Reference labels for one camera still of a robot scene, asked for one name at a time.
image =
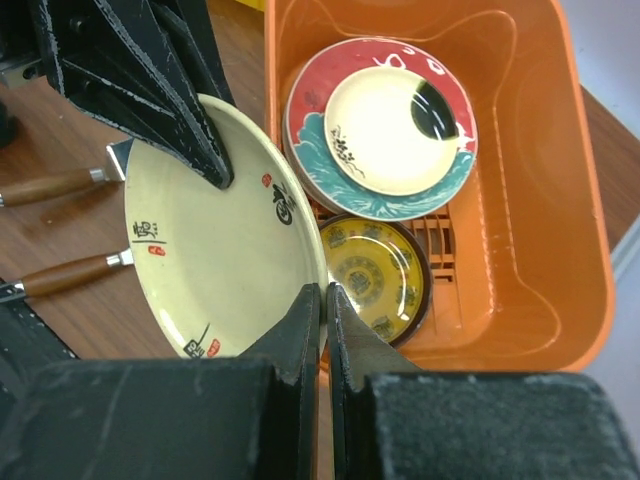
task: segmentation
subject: dish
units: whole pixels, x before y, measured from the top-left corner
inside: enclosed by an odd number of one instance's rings
[[[433,279],[424,250],[401,224],[341,215],[320,228],[330,281],[383,340],[398,346],[420,326]]]
[[[456,117],[460,143],[453,165],[440,182],[415,195],[382,195],[358,185],[337,166],[324,136],[326,105],[340,82],[364,68],[385,65],[406,68],[427,79],[447,99]],[[313,184],[327,202],[359,217],[393,222],[433,212],[455,196],[475,162],[476,123],[460,83],[435,58],[396,40],[356,38],[322,50],[294,82],[285,112],[284,143],[290,145],[290,161],[299,165],[304,182]]]
[[[325,140],[338,167],[385,195],[414,195],[438,183],[458,151],[458,129],[442,94],[410,70],[359,70],[333,91]]]
[[[235,107],[199,98],[227,147],[234,182],[218,190],[135,140],[127,232],[144,294],[175,351],[234,356],[287,313],[303,285],[324,290],[327,268],[311,207],[282,154]]]

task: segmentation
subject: orange bin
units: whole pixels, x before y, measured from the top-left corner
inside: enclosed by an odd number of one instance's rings
[[[435,276],[401,353],[439,370],[579,370],[611,329],[614,284],[583,99],[555,0],[270,0],[267,122],[302,66],[341,40],[414,44],[464,85],[476,166],[443,209],[408,222]],[[316,207],[318,220],[326,212]]]

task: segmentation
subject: wooden table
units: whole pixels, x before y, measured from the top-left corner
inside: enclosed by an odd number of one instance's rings
[[[264,125],[264,38],[260,12],[233,0],[210,0],[211,19],[238,108]],[[0,184],[81,166],[101,165],[105,145],[124,138],[93,121],[44,79],[0,99],[19,119],[18,139],[0,151]],[[640,143],[585,94],[611,245],[640,212]],[[124,249],[120,185],[42,204],[0,211],[0,275],[18,278],[75,258]],[[174,356],[149,311],[135,271],[55,298],[31,301],[38,314],[81,358]],[[328,392],[321,391],[319,474],[330,478]]]

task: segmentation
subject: yellow object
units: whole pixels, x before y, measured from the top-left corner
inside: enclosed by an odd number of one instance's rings
[[[260,10],[264,12],[264,3],[265,0],[236,0],[237,2],[244,3],[251,8],[255,8],[256,10]]]
[[[330,280],[342,285],[362,321],[381,338],[402,341],[419,325],[428,303],[424,253],[389,224],[335,218],[320,232]]]

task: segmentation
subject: white plate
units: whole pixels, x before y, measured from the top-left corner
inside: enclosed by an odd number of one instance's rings
[[[147,301],[173,348],[185,357],[234,356],[287,313],[303,285],[324,291],[328,275],[315,218],[282,154],[233,106],[200,101],[229,152],[233,184],[221,191],[136,140],[127,231]]]
[[[456,120],[438,90],[406,69],[362,69],[334,90],[325,138],[341,170],[385,195],[413,195],[446,175],[458,150]]]

